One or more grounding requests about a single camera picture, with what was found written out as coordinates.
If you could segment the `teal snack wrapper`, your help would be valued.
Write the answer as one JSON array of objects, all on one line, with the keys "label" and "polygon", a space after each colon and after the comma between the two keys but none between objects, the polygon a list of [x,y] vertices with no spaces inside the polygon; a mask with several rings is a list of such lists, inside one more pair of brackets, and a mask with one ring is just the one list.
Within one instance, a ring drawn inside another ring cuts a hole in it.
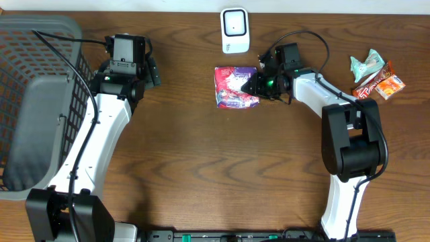
[{"label": "teal snack wrapper", "polygon": [[354,75],[355,83],[358,83],[363,77],[379,71],[385,65],[384,59],[374,49],[370,49],[368,57],[363,62],[353,56],[350,57],[350,61],[350,71]]}]

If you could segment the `orange snack bar wrapper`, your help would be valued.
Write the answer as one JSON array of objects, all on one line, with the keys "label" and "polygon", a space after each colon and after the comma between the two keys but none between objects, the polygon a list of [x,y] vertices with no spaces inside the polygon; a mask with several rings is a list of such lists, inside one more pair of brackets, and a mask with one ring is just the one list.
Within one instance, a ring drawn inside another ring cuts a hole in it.
[{"label": "orange snack bar wrapper", "polygon": [[356,97],[357,99],[368,98],[370,93],[376,88],[377,84],[389,78],[393,74],[394,69],[392,67],[392,61],[390,60],[378,72],[367,78],[364,84],[361,84],[359,87],[355,88],[352,91],[353,97]]}]

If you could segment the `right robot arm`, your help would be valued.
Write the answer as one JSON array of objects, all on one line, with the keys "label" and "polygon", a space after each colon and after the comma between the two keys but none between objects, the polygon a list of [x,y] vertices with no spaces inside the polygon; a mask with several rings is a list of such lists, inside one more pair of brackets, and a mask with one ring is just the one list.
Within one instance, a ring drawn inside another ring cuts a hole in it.
[{"label": "right robot arm", "polygon": [[321,155],[330,174],[329,197],[320,226],[325,239],[359,239],[357,216],[368,184],[388,162],[377,103],[357,99],[329,83],[319,70],[303,67],[295,43],[259,56],[261,71],[242,87],[249,95],[281,100],[287,94],[321,119]]}]

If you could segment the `red purple snack pack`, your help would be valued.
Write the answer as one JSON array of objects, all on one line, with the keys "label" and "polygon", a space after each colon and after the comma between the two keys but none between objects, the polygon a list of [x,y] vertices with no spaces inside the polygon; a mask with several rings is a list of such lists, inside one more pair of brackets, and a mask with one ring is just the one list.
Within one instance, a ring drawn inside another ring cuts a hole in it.
[{"label": "red purple snack pack", "polygon": [[216,67],[214,85],[216,106],[222,109],[247,109],[259,104],[259,98],[241,87],[257,72],[255,67]]}]

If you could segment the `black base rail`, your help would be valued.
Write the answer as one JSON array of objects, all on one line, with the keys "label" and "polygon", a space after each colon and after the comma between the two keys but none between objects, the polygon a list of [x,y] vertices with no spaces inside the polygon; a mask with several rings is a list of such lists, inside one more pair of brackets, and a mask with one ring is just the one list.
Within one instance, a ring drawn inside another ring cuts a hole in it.
[{"label": "black base rail", "polygon": [[114,241],[142,242],[258,242],[258,241],[336,241],[326,239],[321,233],[307,230],[285,230],[283,232],[173,232],[143,231],[135,238],[115,236]]}]

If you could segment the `white barcode scanner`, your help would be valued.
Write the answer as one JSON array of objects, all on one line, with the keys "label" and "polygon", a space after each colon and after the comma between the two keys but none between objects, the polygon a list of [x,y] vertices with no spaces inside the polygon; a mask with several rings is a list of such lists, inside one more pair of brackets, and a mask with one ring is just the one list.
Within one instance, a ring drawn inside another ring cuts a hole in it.
[{"label": "white barcode scanner", "polygon": [[224,54],[244,53],[250,47],[249,16],[246,9],[233,7],[220,13],[222,51]]}]

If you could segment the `small orange box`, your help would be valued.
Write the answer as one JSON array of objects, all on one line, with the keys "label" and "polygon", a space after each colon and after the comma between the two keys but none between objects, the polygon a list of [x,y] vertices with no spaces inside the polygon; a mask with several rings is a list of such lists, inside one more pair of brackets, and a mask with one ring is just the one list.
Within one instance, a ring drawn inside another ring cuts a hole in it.
[{"label": "small orange box", "polygon": [[385,99],[389,99],[395,93],[403,90],[405,88],[405,84],[400,80],[397,75],[392,75],[389,78],[381,81],[376,86],[376,91]]}]

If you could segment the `grey plastic mesh basket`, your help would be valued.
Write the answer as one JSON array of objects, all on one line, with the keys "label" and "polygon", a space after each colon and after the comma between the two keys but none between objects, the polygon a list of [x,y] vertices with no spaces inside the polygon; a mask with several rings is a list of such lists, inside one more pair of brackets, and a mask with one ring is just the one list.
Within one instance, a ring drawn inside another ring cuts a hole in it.
[{"label": "grey plastic mesh basket", "polygon": [[88,95],[80,79],[33,30],[93,76],[71,18],[1,16],[1,199],[24,200],[43,189],[65,161],[81,127]]}]

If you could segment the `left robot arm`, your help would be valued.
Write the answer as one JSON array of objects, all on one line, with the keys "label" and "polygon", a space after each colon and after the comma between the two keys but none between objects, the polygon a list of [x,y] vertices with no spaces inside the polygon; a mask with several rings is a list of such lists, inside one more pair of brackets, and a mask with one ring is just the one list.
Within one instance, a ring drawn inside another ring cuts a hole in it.
[{"label": "left robot arm", "polygon": [[116,222],[101,194],[117,141],[146,89],[160,85],[150,38],[106,36],[110,59],[90,81],[85,118],[69,154],[44,189],[33,188],[26,212],[35,241],[144,241],[136,225]]}]

